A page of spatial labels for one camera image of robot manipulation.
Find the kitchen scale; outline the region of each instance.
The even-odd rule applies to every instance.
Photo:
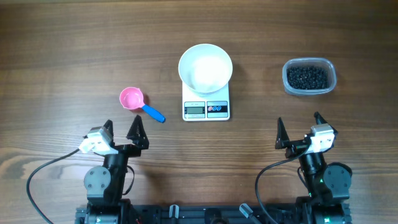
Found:
[[[228,83],[210,95],[199,96],[182,83],[184,121],[226,121],[230,117]]]

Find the white ceramic bowl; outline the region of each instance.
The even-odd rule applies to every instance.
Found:
[[[213,44],[189,48],[178,63],[181,80],[198,95],[209,95],[223,88],[232,75],[229,55]]]

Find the measuring cup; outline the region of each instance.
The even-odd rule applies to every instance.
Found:
[[[137,108],[142,108],[158,122],[164,123],[166,121],[166,118],[161,113],[144,103],[144,95],[141,90],[136,87],[125,88],[120,93],[119,100],[125,109],[135,110]]]

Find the black pepper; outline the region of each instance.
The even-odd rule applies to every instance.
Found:
[[[299,90],[320,90],[328,88],[328,72],[321,67],[290,67],[287,69],[289,85]]]

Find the plastic container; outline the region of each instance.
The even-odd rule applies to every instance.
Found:
[[[316,66],[325,69],[328,72],[328,88],[320,90],[299,90],[290,86],[287,81],[287,69],[290,67],[306,67]],[[288,94],[296,96],[312,96],[318,94],[325,94],[332,91],[336,87],[337,77],[336,70],[333,64],[325,58],[295,58],[291,59],[284,65],[282,69],[282,80],[285,86],[285,91]]]

